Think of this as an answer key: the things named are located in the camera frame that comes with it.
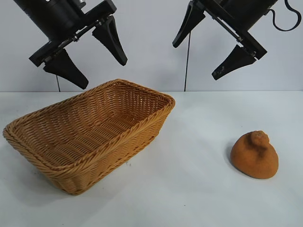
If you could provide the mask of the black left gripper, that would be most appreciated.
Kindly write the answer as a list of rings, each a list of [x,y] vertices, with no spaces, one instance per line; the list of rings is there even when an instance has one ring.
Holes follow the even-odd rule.
[[[37,67],[48,57],[79,39],[97,21],[116,11],[116,6],[111,0],[102,1],[87,13],[82,11],[84,3],[81,3],[80,0],[16,0],[15,3],[49,39],[45,45],[29,57]],[[99,23],[92,35],[111,52],[122,66],[126,65],[127,56],[118,37],[114,16],[109,16]],[[89,83],[65,49],[60,50],[46,62],[43,69],[45,72],[68,80],[81,89],[85,89]]]

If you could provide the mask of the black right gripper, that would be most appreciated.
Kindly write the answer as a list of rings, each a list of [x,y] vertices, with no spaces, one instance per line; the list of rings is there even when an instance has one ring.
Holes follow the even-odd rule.
[[[205,18],[207,12],[239,43],[212,72],[215,80],[239,68],[253,64],[267,51],[249,33],[255,23],[276,3],[275,0],[195,0],[189,2],[181,27],[172,42],[177,48],[187,35]]]

